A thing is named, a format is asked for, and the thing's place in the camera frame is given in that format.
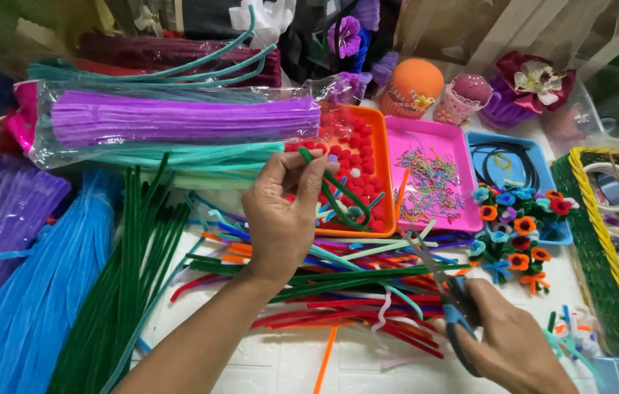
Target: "left hand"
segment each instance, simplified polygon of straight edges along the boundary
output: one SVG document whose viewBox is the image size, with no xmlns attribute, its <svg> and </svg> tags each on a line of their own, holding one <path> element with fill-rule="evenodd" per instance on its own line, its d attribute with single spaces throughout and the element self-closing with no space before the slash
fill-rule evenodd
<svg viewBox="0 0 619 394">
<path fill-rule="evenodd" d="M 335 173 L 321 149 L 309 151 L 309 164 L 297 152 L 274 153 L 242 197 L 252 238 L 252 260 L 246 267 L 255 278 L 285 286 L 314 242 L 316 203 L 324 170 Z M 296 194 L 294 202 L 286 193 Z"/>
</svg>

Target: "white table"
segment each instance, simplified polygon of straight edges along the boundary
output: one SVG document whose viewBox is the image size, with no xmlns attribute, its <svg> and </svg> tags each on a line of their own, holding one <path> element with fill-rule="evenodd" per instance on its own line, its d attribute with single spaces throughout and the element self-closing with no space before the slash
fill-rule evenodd
<svg viewBox="0 0 619 394">
<path fill-rule="evenodd" d="M 370 101 L 364 101 L 362 105 L 375 107 L 375 103 Z M 425 115 L 424 119 L 431 120 L 431 114 Z M 463 126 L 463 131 L 469 130 L 490 131 L 482 127 L 477 116 L 471 117 L 471 123 Z M 548 140 L 536 119 L 508 130 L 506 134 L 536 140 L 541 144 L 546 158 L 553 159 Z M 240 211 L 240 192 L 203 194 L 211 202 L 219 204 L 220 208 Z M 174 263 L 198 240 L 199 233 L 199 228 L 189 228 L 184 233 Z M 214 248 L 218 248 L 218 244 L 205 243 L 199 252 L 208 252 Z M 550 312 L 560 311 L 562 304 L 584 305 L 567 249 L 548 247 L 548 250 L 553 255 L 552 261 L 545 263 L 545 272 L 548 274 L 545 280 L 551 285 L 549 295 L 532 297 L 526 288 L 517 283 L 510 283 L 501 289 L 504 297 L 512 304 L 533 314 L 541 327 L 547 327 Z M 460 262 L 467 261 L 464 250 L 439 253 L 459 259 Z M 192 273 L 186 279 L 192 280 L 197 276 L 201 275 Z M 473 269 L 468 277 L 491 280 L 490 275 L 479 267 Z M 168 301 L 174 292 L 174 287 L 171 287 L 157 305 L 141 337 L 149 345 L 156 345 L 209 300 L 220 286 L 189 291 L 175 304 Z M 250 332 L 235 351 L 213 393 L 312 393 L 330 331 L 330 328 L 322 327 L 279 331 L 256 329 Z M 473 378 L 454 355 L 438 360 L 391 336 L 378 335 L 379 338 L 376 338 L 369 330 L 361 327 L 339 328 L 324 377 L 322 394 L 507 392 L 491 381 Z M 418 360 L 381 370 L 382 363 L 400 358 Z M 135 354 L 133 363 L 138 359 L 139 355 Z M 597 393 L 591 373 L 581 363 L 572 362 L 568 358 L 562 358 L 561 362 L 582 394 Z"/>
</svg>

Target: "tape roll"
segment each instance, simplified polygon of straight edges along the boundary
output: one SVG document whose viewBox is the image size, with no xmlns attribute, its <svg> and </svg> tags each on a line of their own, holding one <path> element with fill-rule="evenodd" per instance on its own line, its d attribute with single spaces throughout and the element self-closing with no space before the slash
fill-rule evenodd
<svg viewBox="0 0 619 394">
<path fill-rule="evenodd" d="M 619 179 L 615 177 L 613 165 L 611 163 L 594 163 L 584 167 L 584 172 L 589 177 L 589 183 L 594 189 L 594 197 L 599 206 L 599 212 L 619 212 Z M 603 174 L 601 185 L 597 182 L 595 173 Z"/>
</svg>

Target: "flower bouquet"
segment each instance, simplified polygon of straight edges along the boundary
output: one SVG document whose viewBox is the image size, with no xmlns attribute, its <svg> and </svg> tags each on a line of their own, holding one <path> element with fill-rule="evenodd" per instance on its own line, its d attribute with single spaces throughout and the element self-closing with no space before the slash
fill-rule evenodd
<svg viewBox="0 0 619 394">
<path fill-rule="evenodd" d="M 576 70 L 556 72 L 550 60 L 516 50 L 499 59 L 497 68 L 501 74 L 488 81 L 494 89 L 489 104 L 478 112 L 482 122 L 496 130 L 512 128 L 544 109 L 559 109 L 576 79 Z"/>
<path fill-rule="evenodd" d="M 565 198 L 555 190 L 544 193 L 535 189 L 507 186 L 505 189 L 480 184 L 472 193 L 481 205 L 480 217 L 489 222 L 488 231 L 474 235 L 468 255 L 472 264 L 490 271 L 492 282 L 506 284 L 511 272 L 521 271 L 519 282 L 531 286 L 531 294 L 549 292 L 544 282 L 544 262 L 550 253 L 539 246 L 542 232 L 557 228 L 570 210 L 579 208 L 572 198 Z"/>
</svg>

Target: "beaded chain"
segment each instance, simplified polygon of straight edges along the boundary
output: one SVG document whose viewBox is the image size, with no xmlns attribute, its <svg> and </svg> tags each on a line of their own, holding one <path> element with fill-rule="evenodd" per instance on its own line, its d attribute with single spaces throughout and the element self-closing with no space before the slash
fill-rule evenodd
<svg viewBox="0 0 619 394">
<path fill-rule="evenodd" d="M 458 208 L 464 208 L 460 194 L 449 187 L 449 184 L 460 184 L 458 166 L 449 154 L 441 158 L 433 148 L 431 152 L 435 158 L 426 158 L 423 148 L 405 151 L 397 158 L 396 165 L 409 168 L 412 178 L 408 183 L 411 188 L 405 193 L 412 207 L 402 204 L 400 219 L 416 222 L 427 221 L 429 217 L 445 217 L 450 224 L 460 217 Z"/>
</svg>

